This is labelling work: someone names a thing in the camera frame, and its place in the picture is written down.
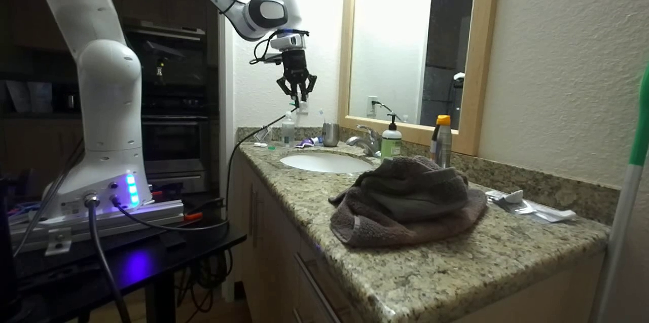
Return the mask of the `wood framed mirror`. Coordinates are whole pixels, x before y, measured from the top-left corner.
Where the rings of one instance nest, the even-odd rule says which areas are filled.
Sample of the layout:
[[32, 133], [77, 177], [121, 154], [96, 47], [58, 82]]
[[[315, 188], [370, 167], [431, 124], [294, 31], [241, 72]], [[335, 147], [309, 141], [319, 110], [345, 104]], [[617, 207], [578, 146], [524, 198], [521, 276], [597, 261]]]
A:
[[477, 155], [497, 0], [344, 0], [339, 124], [343, 138], [386, 130], [428, 148], [438, 115], [453, 151]]

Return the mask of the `white oval sink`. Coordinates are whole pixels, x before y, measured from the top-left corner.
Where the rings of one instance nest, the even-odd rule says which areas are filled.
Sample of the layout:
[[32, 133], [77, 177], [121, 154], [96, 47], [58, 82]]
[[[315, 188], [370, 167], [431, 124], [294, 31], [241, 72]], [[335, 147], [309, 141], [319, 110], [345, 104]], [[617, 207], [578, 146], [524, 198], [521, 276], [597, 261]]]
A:
[[292, 168], [323, 173], [357, 173], [374, 168], [372, 163], [349, 155], [317, 152], [286, 155], [280, 162]]

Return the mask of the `crumpled clear plastic wrapper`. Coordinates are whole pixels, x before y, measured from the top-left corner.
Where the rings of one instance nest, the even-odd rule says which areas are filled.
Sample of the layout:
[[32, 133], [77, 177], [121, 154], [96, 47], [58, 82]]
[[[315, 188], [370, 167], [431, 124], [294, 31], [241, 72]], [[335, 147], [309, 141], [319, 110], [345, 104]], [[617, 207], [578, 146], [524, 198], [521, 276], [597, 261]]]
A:
[[505, 212], [517, 216], [524, 216], [543, 224], [569, 222], [577, 218], [577, 214], [573, 210], [557, 210], [526, 200], [521, 190], [511, 194], [492, 190], [485, 192], [485, 194], [490, 203], [500, 207]]

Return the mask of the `metal cup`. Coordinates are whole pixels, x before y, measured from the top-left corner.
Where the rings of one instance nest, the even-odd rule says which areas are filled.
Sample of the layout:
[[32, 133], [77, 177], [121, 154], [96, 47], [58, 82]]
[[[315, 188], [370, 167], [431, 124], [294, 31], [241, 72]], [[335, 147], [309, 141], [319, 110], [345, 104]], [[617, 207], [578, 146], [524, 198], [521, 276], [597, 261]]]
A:
[[325, 122], [322, 125], [322, 145], [324, 147], [336, 147], [339, 142], [339, 124]]

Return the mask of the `grey towel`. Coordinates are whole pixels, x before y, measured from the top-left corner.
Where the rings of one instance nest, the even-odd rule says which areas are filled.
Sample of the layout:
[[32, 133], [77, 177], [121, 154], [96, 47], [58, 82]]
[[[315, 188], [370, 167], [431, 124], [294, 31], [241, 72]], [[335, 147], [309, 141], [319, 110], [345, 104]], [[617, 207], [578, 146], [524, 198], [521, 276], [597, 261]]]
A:
[[436, 242], [470, 230], [487, 207], [456, 168], [429, 158], [397, 157], [362, 173], [329, 199], [332, 233], [348, 247], [404, 247]]

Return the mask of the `built-in black oven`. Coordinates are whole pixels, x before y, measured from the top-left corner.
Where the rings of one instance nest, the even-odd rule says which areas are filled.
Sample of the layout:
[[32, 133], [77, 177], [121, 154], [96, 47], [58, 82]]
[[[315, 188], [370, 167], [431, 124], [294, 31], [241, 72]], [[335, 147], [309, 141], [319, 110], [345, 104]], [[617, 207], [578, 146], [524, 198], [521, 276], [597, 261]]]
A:
[[128, 25], [125, 38], [142, 68], [142, 142], [149, 184], [187, 194], [208, 191], [205, 32]]

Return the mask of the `green and white pole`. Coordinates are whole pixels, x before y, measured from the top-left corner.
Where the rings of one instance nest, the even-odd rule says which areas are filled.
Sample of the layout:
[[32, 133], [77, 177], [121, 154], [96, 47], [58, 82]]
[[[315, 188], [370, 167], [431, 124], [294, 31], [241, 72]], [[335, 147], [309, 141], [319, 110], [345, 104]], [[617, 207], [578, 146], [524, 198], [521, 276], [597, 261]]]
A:
[[631, 144], [630, 157], [624, 172], [614, 221], [610, 229], [589, 323], [604, 323], [648, 152], [649, 63], [646, 65], [640, 80], [636, 129]]

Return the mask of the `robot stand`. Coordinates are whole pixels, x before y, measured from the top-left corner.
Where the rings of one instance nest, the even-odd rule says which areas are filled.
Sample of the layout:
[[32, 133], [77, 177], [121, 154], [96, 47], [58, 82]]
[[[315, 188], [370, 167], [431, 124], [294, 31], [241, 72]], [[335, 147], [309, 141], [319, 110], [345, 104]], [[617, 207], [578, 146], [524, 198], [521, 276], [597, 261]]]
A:
[[230, 226], [209, 231], [138, 230], [105, 237], [105, 260], [112, 280], [90, 240], [67, 253], [46, 256], [33, 250], [16, 257], [10, 246], [6, 210], [7, 178], [0, 179], [0, 323], [64, 323], [87, 321], [90, 312], [145, 288], [148, 323], [175, 323], [175, 273], [207, 259], [230, 253], [246, 234]]

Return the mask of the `spray can with orange cap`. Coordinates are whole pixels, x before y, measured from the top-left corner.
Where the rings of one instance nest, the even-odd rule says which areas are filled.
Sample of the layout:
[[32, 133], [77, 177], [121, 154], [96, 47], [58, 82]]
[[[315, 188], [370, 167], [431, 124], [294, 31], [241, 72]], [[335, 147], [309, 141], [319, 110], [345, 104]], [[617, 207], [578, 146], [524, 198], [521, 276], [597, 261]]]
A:
[[449, 115], [438, 115], [429, 148], [431, 159], [442, 168], [451, 166], [452, 129]]

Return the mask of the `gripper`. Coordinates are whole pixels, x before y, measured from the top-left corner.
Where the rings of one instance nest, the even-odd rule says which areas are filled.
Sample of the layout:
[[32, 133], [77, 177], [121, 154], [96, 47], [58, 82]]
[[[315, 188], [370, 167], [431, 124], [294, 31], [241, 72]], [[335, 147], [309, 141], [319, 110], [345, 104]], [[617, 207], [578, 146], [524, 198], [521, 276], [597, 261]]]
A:
[[310, 75], [307, 69], [306, 53], [303, 49], [292, 49], [282, 52], [283, 76], [276, 80], [285, 95], [291, 99], [298, 97], [298, 83], [300, 102], [308, 101], [309, 94], [313, 91], [317, 81], [316, 75]]

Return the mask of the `green soap pump bottle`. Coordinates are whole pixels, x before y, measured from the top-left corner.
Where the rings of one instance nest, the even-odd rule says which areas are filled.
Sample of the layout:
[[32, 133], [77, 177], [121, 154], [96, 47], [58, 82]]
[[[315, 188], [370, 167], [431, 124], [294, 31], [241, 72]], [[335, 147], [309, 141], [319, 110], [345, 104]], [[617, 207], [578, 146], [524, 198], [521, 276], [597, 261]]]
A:
[[391, 123], [388, 125], [387, 130], [383, 131], [381, 135], [381, 155], [380, 159], [393, 159], [402, 156], [402, 140], [403, 136], [396, 125], [396, 114], [390, 113]]

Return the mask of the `clear plastic bottle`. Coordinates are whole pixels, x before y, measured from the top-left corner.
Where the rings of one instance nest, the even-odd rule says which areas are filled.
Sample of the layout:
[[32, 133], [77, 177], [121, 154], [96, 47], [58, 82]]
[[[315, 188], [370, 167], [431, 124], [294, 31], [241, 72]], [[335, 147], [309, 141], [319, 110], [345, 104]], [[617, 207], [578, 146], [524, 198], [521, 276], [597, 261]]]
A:
[[285, 147], [292, 147], [295, 142], [295, 119], [294, 113], [288, 111], [282, 118], [282, 143]]

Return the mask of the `chrome tap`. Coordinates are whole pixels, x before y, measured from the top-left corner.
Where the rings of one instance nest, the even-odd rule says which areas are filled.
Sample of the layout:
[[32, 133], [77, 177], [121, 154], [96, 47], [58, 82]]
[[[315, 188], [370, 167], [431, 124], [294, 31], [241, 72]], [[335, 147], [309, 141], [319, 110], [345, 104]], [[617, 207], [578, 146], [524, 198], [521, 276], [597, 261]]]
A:
[[345, 141], [345, 143], [350, 147], [363, 148], [364, 154], [367, 157], [380, 158], [381, 147], [382, 147], [382, 136], [369, 126], [357, 124], [356, 128], [366, 131], [367, 137], [363, 138], [361, 136], [352, 136], [348, 138]]

